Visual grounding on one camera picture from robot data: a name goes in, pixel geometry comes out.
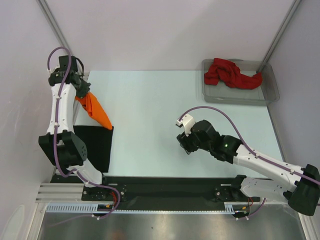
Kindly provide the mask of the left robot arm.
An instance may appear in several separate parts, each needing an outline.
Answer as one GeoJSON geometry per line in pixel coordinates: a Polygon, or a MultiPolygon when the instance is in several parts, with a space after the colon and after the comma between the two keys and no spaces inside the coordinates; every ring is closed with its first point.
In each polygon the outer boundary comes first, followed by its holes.
{"type": "Polygon", "coordinates": [[[88,149],[74,131],[74,102],[90,91],[90,84],[78,71],[81,63],[75,56],[58,58],[58,67],[49,75],[52,108],[46,134],[39,136],[38,143],[59,173],[67,178],[75,174],[100,200],[110,196],[111,188],[103,183],[103,174],[88,159],[88,149]]]}

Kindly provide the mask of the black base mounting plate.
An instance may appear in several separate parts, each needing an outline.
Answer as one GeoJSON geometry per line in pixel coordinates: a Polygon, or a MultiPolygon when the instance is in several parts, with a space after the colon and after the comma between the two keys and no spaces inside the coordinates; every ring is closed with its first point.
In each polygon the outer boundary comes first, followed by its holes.
{"type": "Polygon", "coordinates": [[[113,189],[82,187],[84,202],[109,204],[121,209],[221,210],[227,202],[251,206],[260,197],[247,197],[234,188],[234,178],[107,176],[104,184],[113,189]]]}

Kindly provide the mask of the left aluminium corner post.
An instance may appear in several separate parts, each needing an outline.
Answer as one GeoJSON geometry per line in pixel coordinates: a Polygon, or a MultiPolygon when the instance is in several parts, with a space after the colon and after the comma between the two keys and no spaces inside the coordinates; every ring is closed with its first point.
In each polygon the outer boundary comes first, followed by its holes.
{"type": "Polygon", "coordinates": [[[42,11],[45,19],[47,20],[53,34],[55,35],[55,38],[58,40],[59,46],[68,49],[70,54],[73,55],[73,52],[67,42],[67,39],[65,38],[56,18],[54,17],[54,14],[52,13],[48,2],[46,0],[36,0],[36,2],[40,10],[42,11]]]}

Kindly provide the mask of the clear plastic bin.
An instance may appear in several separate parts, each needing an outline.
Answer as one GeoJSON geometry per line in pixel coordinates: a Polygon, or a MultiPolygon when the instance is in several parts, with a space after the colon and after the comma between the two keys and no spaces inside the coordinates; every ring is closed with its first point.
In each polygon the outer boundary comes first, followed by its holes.
{"type": "Polygon", "coordinates": [[[208,103],[267,106],[280,99],[272,66],[239,59],[205,59],[202,94],[208,103]]]}

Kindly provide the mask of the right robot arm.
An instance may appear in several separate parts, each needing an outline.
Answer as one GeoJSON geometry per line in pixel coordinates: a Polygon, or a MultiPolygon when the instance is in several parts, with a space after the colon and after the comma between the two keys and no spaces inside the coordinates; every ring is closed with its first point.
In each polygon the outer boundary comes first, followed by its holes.
{"type": "Polygon", "coordinates": [[[231,196],[242,201],[259,197],[287,203],[296,212],[313,216],[320,200],[320,172],[311,165],[305,167],[269,158],[230,135],[221,135],[210,122],[196,122],[185,115],[176,126],[183,129],[176,139],[187,154],[198,150],[210,153],[216,160],[251,169],[263,179],[238,175],[231,196]]]}

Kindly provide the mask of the folded black t-shirt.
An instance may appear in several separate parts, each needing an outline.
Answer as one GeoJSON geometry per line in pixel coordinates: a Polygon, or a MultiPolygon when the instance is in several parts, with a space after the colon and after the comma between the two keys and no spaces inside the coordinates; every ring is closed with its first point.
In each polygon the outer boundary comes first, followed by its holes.
{"type": "Polygon", "coordinates": [[[102,173],[108,173],[114,128],[103,126],[74,125],[74,133],[85,143],[87,158],[102,173]]]}

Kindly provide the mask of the orange t-shirt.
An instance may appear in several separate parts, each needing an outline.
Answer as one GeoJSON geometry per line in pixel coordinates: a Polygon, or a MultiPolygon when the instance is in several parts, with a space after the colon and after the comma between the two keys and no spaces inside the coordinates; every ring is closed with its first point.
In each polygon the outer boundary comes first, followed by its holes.
{"type": "Polygon", "coordinates": [[[88,116],[99,123],[102,127],[112,130],[112,123],[99,103],[98,99],[94,94],[88,92],[84,97],[75,97],[75,100],[80,103],[82,108],[87,112],[88,116]]]}

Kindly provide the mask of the red t-shirt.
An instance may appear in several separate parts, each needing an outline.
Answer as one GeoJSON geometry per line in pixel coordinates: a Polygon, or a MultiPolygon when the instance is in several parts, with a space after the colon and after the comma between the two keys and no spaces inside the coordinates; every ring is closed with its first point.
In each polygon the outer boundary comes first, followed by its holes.
{"type": "Polygon", "coordinates": [[[219,82],[223,82],[229,88],[254,90],[261,86],[263,77],[260,72],[247,76],[241,73],[240,68],[234,62],[215,58],[204,74],[204,83],[217,86],[219,82]]]}

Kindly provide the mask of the right aluminium corner post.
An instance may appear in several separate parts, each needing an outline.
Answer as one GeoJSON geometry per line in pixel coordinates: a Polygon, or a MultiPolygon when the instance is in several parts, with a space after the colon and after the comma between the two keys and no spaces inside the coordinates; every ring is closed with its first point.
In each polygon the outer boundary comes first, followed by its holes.
{"type": "Polygon", "coordinates": [[[302,4],[303,0],[294,0],[289,8],[289,10],[287,11],[282,23],[279,26],[279,29],[277,30],[271,45],[269,46],[266,54],[264,55],[264,58],[262,60],[262,63],[259,65],[259,68],[257,69],[259,72],[261,72],[264,67],[263,64],[268,63],[272,57],[272,55],[274,54],[278,44],[280,43],[283,35],[285,34],[286,29],[288,28],[288,26],[290,25],[292,19],[294,18],[296,12],[298,11],[300,5],[302,4]]]}

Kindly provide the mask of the aluminium corner post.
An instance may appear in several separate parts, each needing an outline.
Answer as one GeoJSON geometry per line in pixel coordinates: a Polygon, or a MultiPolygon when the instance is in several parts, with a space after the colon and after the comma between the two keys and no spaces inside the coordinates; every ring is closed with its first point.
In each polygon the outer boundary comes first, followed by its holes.
{"type": "Polygon", "coordinates": [[[259,68],[257,69],[259,72],[261,72],[264,67],[263,64],[268,63],[272,57],[272,55],[274,54],[278,44],[280,43],[283,35],[285,34],[286,29],[288,28],[288,26],[290,25],[292,19],[294,18],[296,12],[298,11],[300,5],[302,4],[303,0],[294,0],[289,8],[289,10],[287,11],[282,23],[279,26],[279,29],[277,30],[271,45],[269,46],[266,54],[264,55],[264,58],[262,60],[262,63],[259,65],[259,68]]]}
{"type": "Polygon", "coordinates": [[[40,10],[42,11],[45,19],[47,20],[53,34],[55,35],[55,38],[58,40],[59,46],[68,49],[70,54],[73,55],[73,52],[67,42],[67,39],[65,38],[56,18],[54,17],[54,14],[52,13],[48,2],[46,0],[36,0],[36,2],[40,10]]]}

